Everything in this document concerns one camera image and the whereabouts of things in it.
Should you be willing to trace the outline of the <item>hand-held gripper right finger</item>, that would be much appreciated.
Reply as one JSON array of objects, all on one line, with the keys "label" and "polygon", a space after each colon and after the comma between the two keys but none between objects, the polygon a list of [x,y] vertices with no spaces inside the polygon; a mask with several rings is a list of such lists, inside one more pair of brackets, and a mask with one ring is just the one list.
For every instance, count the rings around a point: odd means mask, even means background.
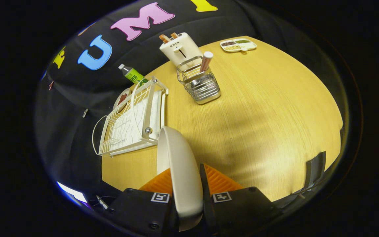
[{"label": "hand-held gripper right finger", "polygon": [[199,170],[208,236],[252,237],[282,216],[283,211],[257,187],[243,188],[206,164]]}]

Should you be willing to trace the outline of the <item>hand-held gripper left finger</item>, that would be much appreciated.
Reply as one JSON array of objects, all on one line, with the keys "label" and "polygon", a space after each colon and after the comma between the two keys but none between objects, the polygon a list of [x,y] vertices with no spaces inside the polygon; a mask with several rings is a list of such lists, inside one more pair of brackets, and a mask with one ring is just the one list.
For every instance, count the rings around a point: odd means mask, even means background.
[{"label": "hand-held gripper left finger", "polygon": [[127,188],[104,211],[111,223],[139,237],[173,237],[178,234],[170,168],[140,189]]}]

